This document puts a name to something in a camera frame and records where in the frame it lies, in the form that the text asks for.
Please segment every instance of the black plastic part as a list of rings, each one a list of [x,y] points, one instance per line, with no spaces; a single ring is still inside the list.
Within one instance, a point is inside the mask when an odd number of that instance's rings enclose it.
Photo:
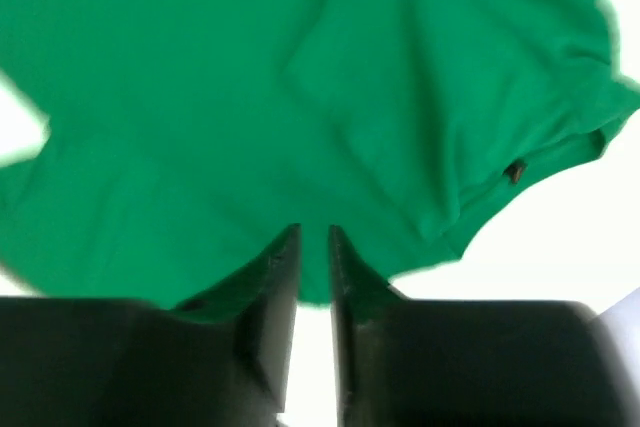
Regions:
[[[173,310],[0,299],[0,425],[274,427],[299,271],[300,229],[291,226]]]
[[[410,300],[330,232],[342,427],[627,426],[588,310]]]

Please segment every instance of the white background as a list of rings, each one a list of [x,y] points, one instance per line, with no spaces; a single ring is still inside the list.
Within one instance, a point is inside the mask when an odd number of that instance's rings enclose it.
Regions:
[[[621,74],[640,81],[640,1],[610,1]],[[43,120],[0,77],[0,166],[35,155],[45,138]],[[463,261],[401,276],[394,285],[413,297],[571,299],[603,312],[640,286],[639,156],[637,114],[603,159],[541,182],[504,209]],[[0,295],[25,293],[26,286],[0,273]],[[292,427],[336,425],[333,375],[329,312],[301,307],[282,420]]]

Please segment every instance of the green shirt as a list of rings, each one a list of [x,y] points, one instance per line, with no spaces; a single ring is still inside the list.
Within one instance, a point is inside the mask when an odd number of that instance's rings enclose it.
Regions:
[[[387,277],[459,259],[640,106],[598,1],[0,0],[0,68],[51,128],[0,170],[0,259],[167,307],[294,222],[303,301],[331,224]]]

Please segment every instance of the wrinkled fabric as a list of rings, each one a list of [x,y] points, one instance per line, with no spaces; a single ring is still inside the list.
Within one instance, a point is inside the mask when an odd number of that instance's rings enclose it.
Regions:
[[[0,0],[0,68],[51,128],[0,170],[0,259],[161,306],[294,222],[306,302],[331,224],[386,277],[459,259],[640,106],[598,1]]]

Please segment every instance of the brown button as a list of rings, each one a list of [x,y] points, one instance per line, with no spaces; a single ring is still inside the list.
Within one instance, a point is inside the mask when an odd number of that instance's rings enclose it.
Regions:
[[[520,182],[525,170],[527,170],[527,164],[522,160],[516,160],[513,164],[507,167],[504,173],[511,178],[512,184],[517,184]]]

